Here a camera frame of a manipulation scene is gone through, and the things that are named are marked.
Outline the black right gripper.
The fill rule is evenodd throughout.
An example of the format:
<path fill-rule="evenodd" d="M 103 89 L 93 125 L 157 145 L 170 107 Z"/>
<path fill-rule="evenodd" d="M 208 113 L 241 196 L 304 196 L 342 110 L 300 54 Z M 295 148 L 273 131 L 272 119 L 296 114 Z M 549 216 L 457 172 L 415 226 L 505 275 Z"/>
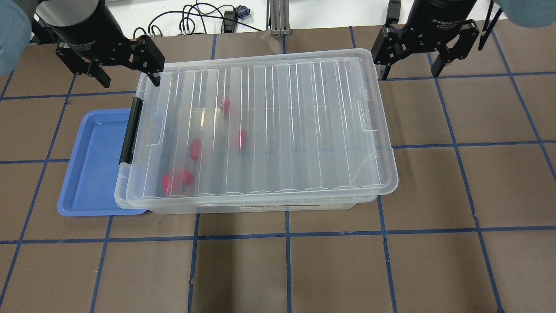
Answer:
<path fill-rule="evenodd" d="M 371 54 L 379 65 L 379 77 L 385 81 L 396 62 L 413 53 L 438 51 L 431 74 L 439 77 L 454 60 L 467 58 L 479 35 L 471 13 L 470 0 L 415 0 L 403 28 L 399 22 L 401 1 L 390 0 L 387 19 L 377 34 Z"/>

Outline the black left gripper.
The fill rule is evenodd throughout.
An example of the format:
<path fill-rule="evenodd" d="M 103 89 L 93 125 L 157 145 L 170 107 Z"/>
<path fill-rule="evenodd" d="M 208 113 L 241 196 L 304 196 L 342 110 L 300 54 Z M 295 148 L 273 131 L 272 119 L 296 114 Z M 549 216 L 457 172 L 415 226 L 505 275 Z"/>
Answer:
<path fill-rule="evenodd" d="M 125 66 L 146 73 L 155 87 L 161 83 L 165 57 L 149 36 L 131 41 L 124 34 L 104 0 L 40 0 L 36 13 L 56 33 L 79 61 L 76 73 L 89 74 L 104 88 L 111 78 L 103 66 Z M 134 55 L 138 45 L 138 56 Z"/>

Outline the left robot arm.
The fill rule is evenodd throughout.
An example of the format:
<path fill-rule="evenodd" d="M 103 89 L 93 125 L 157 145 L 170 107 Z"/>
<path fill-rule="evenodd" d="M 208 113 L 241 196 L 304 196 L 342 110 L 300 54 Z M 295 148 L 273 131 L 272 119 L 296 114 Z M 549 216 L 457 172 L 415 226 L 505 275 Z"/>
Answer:
<path fill-rule="evenodd" d="M 56 55 L 75 75 L 86 75 L 108 88 L 105 66 L 144 73 L 156 87 L 165 58 L 147 34 L 129 39 L 103 0 L 3 0 L 1 2 L 1 74 L 16 69 L 39 16 L 57 34 Z"/>

